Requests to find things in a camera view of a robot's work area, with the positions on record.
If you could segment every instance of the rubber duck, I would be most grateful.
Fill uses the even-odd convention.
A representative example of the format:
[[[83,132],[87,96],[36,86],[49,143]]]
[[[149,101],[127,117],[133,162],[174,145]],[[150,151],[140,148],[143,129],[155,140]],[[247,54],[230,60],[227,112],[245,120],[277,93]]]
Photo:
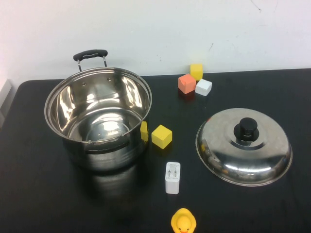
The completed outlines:
[[[196,221],[189,210],[181,208],[173,215],[171,225],[175,233],[193,233]]]

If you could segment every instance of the stainless steel lid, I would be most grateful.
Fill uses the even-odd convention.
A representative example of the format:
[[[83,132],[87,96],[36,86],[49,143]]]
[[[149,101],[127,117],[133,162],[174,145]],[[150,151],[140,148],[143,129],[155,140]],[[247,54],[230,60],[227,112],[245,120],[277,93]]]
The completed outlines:
[[[204,122],[196,149],[211,172],[243,186],[276,181],[293,158],[283,129],[267,115],[243,108],[221,111]]]

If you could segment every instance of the table surface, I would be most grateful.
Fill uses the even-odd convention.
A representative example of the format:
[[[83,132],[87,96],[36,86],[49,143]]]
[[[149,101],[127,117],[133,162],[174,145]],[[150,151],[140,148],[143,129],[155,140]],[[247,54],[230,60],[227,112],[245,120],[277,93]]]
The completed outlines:
[[[149,142],[132,166],[93,174],[73,165],[47,126],[44,104],[60,80],[23,83],[0,132],[1,232],[171,233],[182,207],[196,232],[311,231],[311,69],[205,74],[207,97],[184,98],[178,75],[144,77],[153,94],[149,130],[173,131],[165,150]],[[199,159],[200,125],[228,108],[250,108],[276,120],[294,158],[278,181],[243,187],[213,175]],[[181,164],[180,192],[165,193],[165,164]]]

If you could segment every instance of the black pot handle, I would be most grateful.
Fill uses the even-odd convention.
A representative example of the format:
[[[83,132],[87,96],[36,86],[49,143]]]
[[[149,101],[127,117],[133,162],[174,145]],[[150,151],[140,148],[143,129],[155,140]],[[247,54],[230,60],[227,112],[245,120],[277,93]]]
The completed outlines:
[[[107,50],[87,50],[84,52],[80,52],[73,56],[73,59],[78,62],[79,70],[82,71],[80,66],[80,61],[83,59],[93,58],[93,57],[102,57],[104,59],[105,67],[107,67],[106,59],[105,57],[108,55]]]
[[[97,144],[97,142],[90,142],[85,146],[86,154],[105,154],[109,152],[114,152],[126,147],[129,144],[129,139],[127,136],[120,136],[116,140],[110,142],[103,142]]]

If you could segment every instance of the lid knob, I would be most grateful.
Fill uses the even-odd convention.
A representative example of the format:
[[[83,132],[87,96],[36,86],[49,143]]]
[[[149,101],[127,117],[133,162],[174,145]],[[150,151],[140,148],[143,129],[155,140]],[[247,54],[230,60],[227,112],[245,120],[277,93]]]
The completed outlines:
[[[245,117],[234,127],[234,135],[239,140],[253,142],[259,136],[257,126],[258,124],[254,119]]]

